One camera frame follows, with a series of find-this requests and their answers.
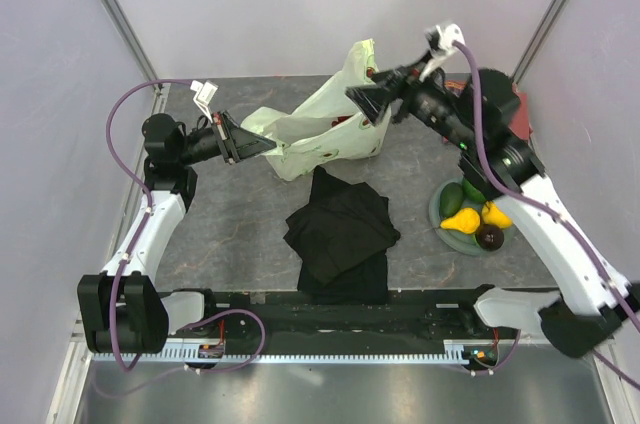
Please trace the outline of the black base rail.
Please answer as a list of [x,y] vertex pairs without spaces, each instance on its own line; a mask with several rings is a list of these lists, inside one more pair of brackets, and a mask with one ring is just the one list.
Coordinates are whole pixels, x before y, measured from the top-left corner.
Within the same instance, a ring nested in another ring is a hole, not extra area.
[[220,319],[224,342],[235,353],[247,352],[260,342],[266,330],[266,353],[320,353],[339,338],[371,334],[375,339],[402,338],[418,346],[432,346],[444,340],[513,339],[517,331],[499,327],[492,331],[473,310],[473,290],[410,290],[388,293],[383,305],[315,305],[300,292],[268,292],[254,303],[248,293],[215,293],[199,289],[204,296],[204,316],[228,309],[245,309],[246,314]]

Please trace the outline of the yellow pear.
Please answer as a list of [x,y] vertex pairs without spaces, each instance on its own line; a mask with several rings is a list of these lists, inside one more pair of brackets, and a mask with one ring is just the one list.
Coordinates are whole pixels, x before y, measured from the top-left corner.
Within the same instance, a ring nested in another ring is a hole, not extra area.
[[474,234],[482,225],[480,214],[473,208],[460,209],[455,215],[443,219],[438,225],[445,231],[456,231],[465,235]]

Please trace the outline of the grey-green round plate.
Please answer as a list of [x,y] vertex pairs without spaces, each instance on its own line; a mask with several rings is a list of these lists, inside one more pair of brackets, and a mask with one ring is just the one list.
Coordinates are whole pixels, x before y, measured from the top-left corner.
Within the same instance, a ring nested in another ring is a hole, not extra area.
[[456,230],[443,230],[440,228],[440,223],[442,218],[439,212],[439,203],[440,203],[440,195],[444,188],[448,184],[458,183],[460,184],[462,179],[449,179],[442,182],[439,187],[432,194],[427,210],[427,216],[429,218],[429,222],[432,227],[435,228],[436,235],[451,249],[468,256],[488,256],[490,254],[499,253],[505,250],[510,242],[515,238],[517,234],[517,228],[515,226],[511,226],[507,229],[503,230],[504,233],[504,243],[500,249],[495,251],[488,251],[481,248],[475,241],[473,235],[467,235]]

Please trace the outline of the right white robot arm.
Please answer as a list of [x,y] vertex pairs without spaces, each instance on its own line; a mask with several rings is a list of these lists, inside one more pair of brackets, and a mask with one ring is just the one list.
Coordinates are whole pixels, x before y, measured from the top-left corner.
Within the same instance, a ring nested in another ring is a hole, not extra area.
[[393,102],[396,119],[414,116],[461,155],[464,178],[495,203],[526,238],[554,278],[556,293],[487,288],[458,312],[467,336],[492,327],[541,334],[562,354],[579,358],[639,321],[639,285],[593,247],[561,202],[529,144],[510,128],[520,108],[512,80],[501,71],[471,72],[455,94],[436,80],[430,63],[378,72],[369,84],[346,89],[366,118],[377,123]]

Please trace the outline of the red grape bunch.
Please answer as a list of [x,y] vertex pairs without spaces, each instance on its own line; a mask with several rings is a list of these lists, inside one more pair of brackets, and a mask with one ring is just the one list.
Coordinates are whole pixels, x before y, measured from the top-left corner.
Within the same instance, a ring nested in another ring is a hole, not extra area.
[[348,121],[351,118],[352,118],[352,115],[338,116],[331,122],[331,127],[334,128],[334,127],[342,124],[343,122]]

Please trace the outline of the black folded cloth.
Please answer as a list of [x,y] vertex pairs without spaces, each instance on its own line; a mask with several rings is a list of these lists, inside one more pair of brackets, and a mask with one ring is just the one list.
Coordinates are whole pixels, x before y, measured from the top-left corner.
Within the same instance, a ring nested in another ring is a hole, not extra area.
[[286,219],[285,242],[301,259],[297,290],[315,305],[388,302],[386,252],[401,238],[389,199],[318,167],[308,203]]

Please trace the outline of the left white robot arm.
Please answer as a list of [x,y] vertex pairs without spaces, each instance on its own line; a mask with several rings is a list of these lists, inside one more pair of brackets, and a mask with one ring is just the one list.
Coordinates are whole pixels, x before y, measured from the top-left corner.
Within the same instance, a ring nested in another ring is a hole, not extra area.
[[101,272],[83,276],[77,286],[86,342],[95,354],[158,353],[185,326],[198,337],[216,332],[220,315],[207,305],[208,292],[160,295],[157,269],[194,199],[195,164],[213,158],[237,164],[277,146],[225,111],[200,117],[192,131],[166,113],[155,114],[143,123],[142,134],[147,157],[138,213]]

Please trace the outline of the yellow lemon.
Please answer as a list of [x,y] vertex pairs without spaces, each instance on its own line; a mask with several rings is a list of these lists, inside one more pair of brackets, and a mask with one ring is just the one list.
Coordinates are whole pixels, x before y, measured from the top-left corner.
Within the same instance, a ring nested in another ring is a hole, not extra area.
[[481,218],[484,224],[493,225],[500,229],[507,229],[513,225],[512,220],[492,201],[484,203]]

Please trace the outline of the red printed t-shirt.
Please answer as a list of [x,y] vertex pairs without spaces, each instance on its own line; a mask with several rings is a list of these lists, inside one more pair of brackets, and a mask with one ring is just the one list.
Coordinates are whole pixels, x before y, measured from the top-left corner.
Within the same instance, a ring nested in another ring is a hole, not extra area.
[[[459,96],[465,87],[465,82],[447,79],[445,86],[448,91],[452,92],[455,96]],[[516,86],[513,87],[513,90],[520,99],[520,107],[511,120],[510,129],[520,139],[529,141],[532,128],[529,121],[527,95],[524,92],[520,92]]]

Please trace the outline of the green lime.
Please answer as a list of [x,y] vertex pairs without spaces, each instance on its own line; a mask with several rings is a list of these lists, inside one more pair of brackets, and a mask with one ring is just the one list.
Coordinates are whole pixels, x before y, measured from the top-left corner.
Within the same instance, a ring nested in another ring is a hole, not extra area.
[[470,201],[476,204],[484,204],[487,201],[484,194],[466,178],[462,179],[461,187],[466,195],[466,198],[469,199]]

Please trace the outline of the dark purple fruit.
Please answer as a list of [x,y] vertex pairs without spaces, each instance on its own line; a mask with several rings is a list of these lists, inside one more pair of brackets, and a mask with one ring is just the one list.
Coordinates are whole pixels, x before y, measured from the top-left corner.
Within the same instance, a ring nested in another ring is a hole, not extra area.
[[483,224],[474,234],[476,244],[483,250],[494,252],[504,244],[503,230],[492,224]]

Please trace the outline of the light green plastic bag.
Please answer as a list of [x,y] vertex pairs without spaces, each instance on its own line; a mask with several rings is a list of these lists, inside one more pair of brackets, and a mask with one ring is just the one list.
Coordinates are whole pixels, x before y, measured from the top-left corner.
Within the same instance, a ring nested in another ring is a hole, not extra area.
[[[351,86],[369,84],[369,75],[378,70],[374,41],[356,42],[340,71],[291,113],[261,107],[241,126],[277,143],[264,157],[279,178],[293,181],[315,167],[336,159],[357,160],[381,152],[391,112],[372,125],[345,95]],[[352,118],[332,128],[338,116]]]

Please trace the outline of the green avocado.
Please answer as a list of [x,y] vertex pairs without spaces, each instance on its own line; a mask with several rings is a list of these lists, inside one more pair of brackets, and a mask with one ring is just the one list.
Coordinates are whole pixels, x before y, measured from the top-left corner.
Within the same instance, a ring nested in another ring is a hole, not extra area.
[[453,217],[462,207],[465,193],[459,182],[450,182],[441,190],[439,196],[439,215],[442,219]]

